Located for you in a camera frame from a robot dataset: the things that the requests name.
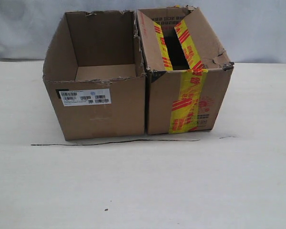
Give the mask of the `cardboard box with yellow tape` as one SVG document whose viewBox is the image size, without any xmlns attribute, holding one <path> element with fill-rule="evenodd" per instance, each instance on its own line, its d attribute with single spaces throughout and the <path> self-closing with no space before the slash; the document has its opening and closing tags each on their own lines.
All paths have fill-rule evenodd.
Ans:
<svg viewBox="0 0 286 229">
<path fill-rule="evenodd" d="M 138 9 L 147 133 L 214 127 L 234 63 L 198 7 Z"/>
</svg>

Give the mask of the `open brown cardboard box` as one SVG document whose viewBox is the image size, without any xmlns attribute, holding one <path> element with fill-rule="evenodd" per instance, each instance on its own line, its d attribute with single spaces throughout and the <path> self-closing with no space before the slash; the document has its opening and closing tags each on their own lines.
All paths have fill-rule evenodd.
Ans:
<svg viewBox="0 0 286 229">
<path fill-rule="evenodd" d="M 145 78 L 134 11 L 64 13 L 42 79 L 66 140 L 142 135 Z"/>
</svg>

